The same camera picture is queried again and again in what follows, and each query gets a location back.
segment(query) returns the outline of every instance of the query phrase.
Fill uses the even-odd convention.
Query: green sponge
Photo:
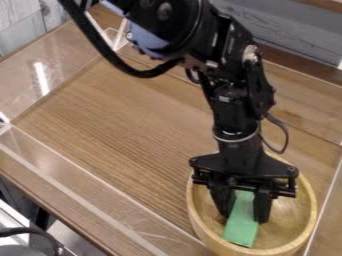
[[[253,247],[260,226],[258,221],[254,220],[253,200],[253,192],[237,192],[236,204],[222,235],[229,242],[248,248]]]

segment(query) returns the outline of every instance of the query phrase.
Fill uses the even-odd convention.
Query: wooden table
[[[115,20],[109,16],[102,25],[118,26],[118,22],[106,19]],[[62,33],[59,50],[69,56],[75,54],[71,38],[77,36],[81,49],[87,49],[85,54],[90,54],[94,50],[75,25],[69,23],[61,32],[63,30],[70,33],[65,36]],[[152,64],[129,48],[121,53],[128,62],[142,69]],[[339,237],[332,235],[333,229],[342,231],[341,212],[332,211],[332,202],[327,205],[325,200],[342,153],[341,87],[272,62],[266,62],[266,70],[278,88],[280,104],[274,113],[290,124],[292,143],[285,157],[307,175],[317,192],[320,209],[328,207],[311,255],[333,256],[342,249]],[[11,152],[0,151],[3,176],[102,250],[119,255],[161,254],[140,237],[128,239],[130,232],[115,221],[125,223],[125,216],[130,215],[137,222],[154,217],[150,224],[142,221],[148,225],[142,230],[170,230],[172,234],[178,230],[173,225],[184,230],[170,235],[173,239],[138,232],[150,241],[156,239],[165,252],[170,250],[169,255],[181,255],[176,253],[177,248],[172,248],[182,246],[177,240],[181,237],[202,246],[192,238],[196,234],[186,210],[186,183],[192,173],[188,160],[214,151],[217,146],[202,92],[184,81],[180,69],[144,80],[125,75],[95,57],[13,124],[21,129],[14,133],[21,137],[19,131],[23,131],[34,140],[33,143],[21,137],[19,141],[21,154],[33,162],[19,162]],[[281,133],[268,123],[264,132],[268,139],[281,145]],[[130,211],[136,209],[130,207],[140,204],[142,213]]]

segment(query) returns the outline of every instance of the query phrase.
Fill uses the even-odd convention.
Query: green block
[[[253,201],[253,192],[237,192],[236,204],[222,235],[229,242],[248,248],[253,247],[260,226],[258,221],[254,221]]]

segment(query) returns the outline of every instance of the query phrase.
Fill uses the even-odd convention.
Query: wooden bowl
[[[301,249],[317,222],[317,200],[303,175],[297,183],[297,199],[280,197],[274,200],[270,222],[260,226],[254,247],[249,249],[221,237],[226,219],[218,213],[208,187],[194,185],[189,180],[190,221],[201,240],[218,255],[284,256],[293,255]]]

